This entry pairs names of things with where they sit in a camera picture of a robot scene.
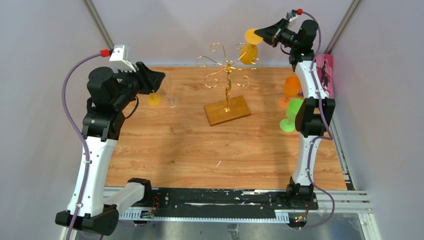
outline wine glass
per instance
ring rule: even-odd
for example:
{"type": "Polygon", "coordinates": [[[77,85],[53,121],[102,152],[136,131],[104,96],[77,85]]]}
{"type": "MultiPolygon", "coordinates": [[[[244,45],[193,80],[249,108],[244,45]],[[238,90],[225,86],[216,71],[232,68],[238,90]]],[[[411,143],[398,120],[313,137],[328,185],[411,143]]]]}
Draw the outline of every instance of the wine glass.
{"type": "Polygon", "coordinates": [[[175,108],[178,105],[178,98],[174,96],[172,91],[172,79],[169,71],[163,71],[165,78],[159,87],[159,90],[155,93],[150,93],[147,99],[147,104],[150,106],[156,106],[161,103],[161,99],[166,99],[166,105],[170,108],[175,108]]]}
{"type": "Polygon", "coordinates": [[[301,82],[297,76],[289,76],[284,83],[283,97],[278,101],[278,105],[283,109],[286,109],[289,105],[289,98],[296,97],[302,89],[301,82]]]}
{"type": "Polygon", "coordinates": [[[302,99],[293,99],[289,102],[287,109],[285,110],[285,116],[287,118],[279,122],[279,127],[287,133],[293,132],[295,130],[295,119],[299,110],[301,109],[302,99]]]}

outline red cable connector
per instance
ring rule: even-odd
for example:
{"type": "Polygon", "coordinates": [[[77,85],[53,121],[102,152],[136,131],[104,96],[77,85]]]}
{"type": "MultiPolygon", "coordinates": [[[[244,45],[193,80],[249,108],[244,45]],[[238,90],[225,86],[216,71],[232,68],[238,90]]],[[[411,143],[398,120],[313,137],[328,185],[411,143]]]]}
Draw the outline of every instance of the red cable connector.
{"type": "Polygon", "coordinates": [[[100,50],[100,54],[102,58],[106,58],[111,55],[111,51],[109,49],[102,49],[100,50]]]}

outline wooden table surface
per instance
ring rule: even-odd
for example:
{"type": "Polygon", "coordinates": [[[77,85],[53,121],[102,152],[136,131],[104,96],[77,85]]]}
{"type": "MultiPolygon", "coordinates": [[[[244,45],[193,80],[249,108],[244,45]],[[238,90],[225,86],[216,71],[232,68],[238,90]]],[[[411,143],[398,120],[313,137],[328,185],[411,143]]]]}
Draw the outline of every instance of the wooden table surface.
{"type": "MultiPolygon", "coordinates": [[[[286,117],[278,105],[290,68],[260,68],[237,71],[233,79],[249,75],[250,84],[233,84],[231,97],[243,95],[251,115],[209,126],[204,105],[225,99],[225,73],[216,88],[203,83],[217,68],[152,67],[168,71],[171,95],[178,105],[169,108],[167,96],[157,106],[139,96],[139,107],[122,127],[110,160],[107,186],[124,186],[130,178],[151,181],[153,187],[286,189],[298,155],[299,134],[283,132],[286,117]]],[[[124,110],[127,116],[132,102],[124,110]]],[[[346,185],[332,141],[318,148],[314,179],[327,190],[345,190],[346,185]]]]}

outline gray corner pole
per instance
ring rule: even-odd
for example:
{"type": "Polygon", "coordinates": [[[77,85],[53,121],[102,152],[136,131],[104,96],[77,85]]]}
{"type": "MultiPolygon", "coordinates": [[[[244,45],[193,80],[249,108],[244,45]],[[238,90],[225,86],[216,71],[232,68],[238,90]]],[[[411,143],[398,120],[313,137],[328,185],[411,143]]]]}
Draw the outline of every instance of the gray corner pole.
{"type": "Polygon", "coordinates": [[[342,35],[343,31],[345,30],[346,26],[349,23],[349,20],[351,20],[352,16],[354,15],[356,9],[358,8],[359,4],[362,2],[362,0],[353,0],[350,4],[349,8],[347,9],[346,14],[343,17],[343,20],[341,20],[340,25],[338,26],[337,30],[335,31],[334,35],[332,36],[330,43],[328,44],[327,48],[325,49],[326,54],[331,54],[334,46],[339,40],[339,37],[342,35]]]}
{"type": "Polygon", "coordinates": [[[105,25],[103,24],[102,20],[100,19],[100,16],[97,13],[97,10],[96,10],[92,0],[82,0],[82,2],[84,3],[85,7],[87,8],[87,11],[91,16],[91,19],[93,20],[95,26],[97,27],[97,30],[100,33],[101,38],[103,39],[107,48],[113,49],[114,48],[114,42],[112,41],[111,36],[109,36],[109,33],[105,28],[105,25]]]}

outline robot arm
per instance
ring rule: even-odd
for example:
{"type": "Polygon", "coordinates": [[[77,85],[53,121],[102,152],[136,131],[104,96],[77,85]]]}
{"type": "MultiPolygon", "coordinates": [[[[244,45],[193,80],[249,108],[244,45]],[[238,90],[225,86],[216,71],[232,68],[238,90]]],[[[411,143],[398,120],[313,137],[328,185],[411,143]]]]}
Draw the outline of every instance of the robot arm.
{"type": "Polygon", "coordinates": [[[287,13],[287,19],[283,18],[272,26],[258,29],[254,32],[262,37],[264,42],[274,48],[278,43],[291,48],[289,62],[300,80],[304,95],[303,104],[295,120],[296,130],[299,132],[300,137],[299,154],[296,168],[290,178],[290,183],[287,185],[286,195],[284,196],[285,200],[290,203],[311,202],[313,199],[314,186],[308,178],[308,173],[310,173],[311,180],[313,180],[313,169],[321,139],[316,139],[313,145],[312,142],[317,136],[323,136],[326,131],[321,115],[314,113],[319,108],[318,93],[321,96],[325,96],[322,99],[322,109],[328,125],[336,106],[334,99],[327,98],[327,94],[321,84],[319,82],[315,83],[312,76],[313,74],[315,79],[319,79],[316,64],[312,65],[314,60],[312,46],[317,35],[318,23],[314,20],[305,20],[298,33],[288,29],[289,23],[301,13],[301,9],[292,10],[287,13]]]}
{"type": "Polygon", "coordinates": [[[137,94],[157,92],[165,78],[163,72],[152,71],[142,62],[132,65],[128,61],[128,50],[125,45],[116,45],[111,51],[109,61],[115,64],[118,73],[109,67],[98,67],[88,76],[87,88],[91,97],[87,100],[82,135],[89,152],[82,151],[75,190],[66,210],[56,214],[58,225],[72,225],[79,207],[74,217],[74,229],[109,236],[121,213],[136,202],[145,204],[151,201],[152,185],[149,180],[140,178],[130,179],[123,189],[106,200],[103,198],[109,161],[125,121],[122,110],[137,94]],[[86,154],[90,156],[88,164],[86,154]],[[83,183],[85,189],[79,201],[83,183]]]}

